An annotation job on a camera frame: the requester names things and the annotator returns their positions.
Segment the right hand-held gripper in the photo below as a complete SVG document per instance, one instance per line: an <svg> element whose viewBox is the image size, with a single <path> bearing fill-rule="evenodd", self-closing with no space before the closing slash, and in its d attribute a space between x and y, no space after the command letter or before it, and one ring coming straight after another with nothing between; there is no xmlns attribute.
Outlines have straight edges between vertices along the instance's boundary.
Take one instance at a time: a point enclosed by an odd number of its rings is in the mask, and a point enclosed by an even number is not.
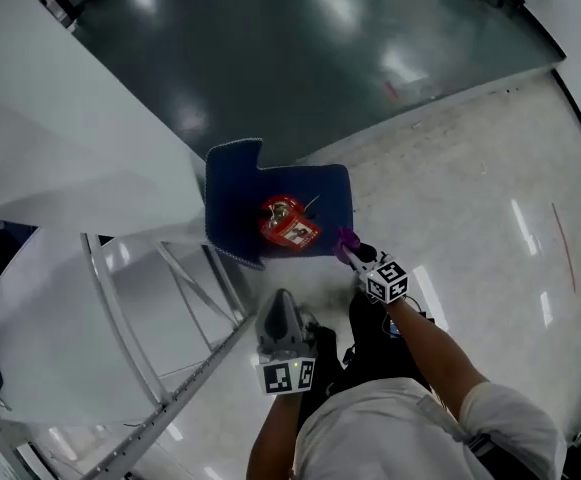
<svg viewBox="0 0 581 480"><path fill-rule="evenodd" d="M403 298L408 290L408 274L393 256L365 243L357 255L342 246L350 267L359 273L360 286L373 304L390 304Z"/></svg>

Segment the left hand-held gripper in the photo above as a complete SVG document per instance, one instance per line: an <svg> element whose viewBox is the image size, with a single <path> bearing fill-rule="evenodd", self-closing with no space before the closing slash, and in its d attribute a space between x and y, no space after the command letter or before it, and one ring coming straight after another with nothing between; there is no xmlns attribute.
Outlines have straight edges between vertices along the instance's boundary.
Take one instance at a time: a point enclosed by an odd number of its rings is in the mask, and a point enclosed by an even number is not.
<svg viewBox="0 0 581 480"><path fill-rule="evenodd" d="M283 306L286 335L291 341L273 342L283 337ZM312 315L286 289L276 290L261 309L256 321L255 371L264 395L296 394L311 389L317 356L312 324Z"/></svg>

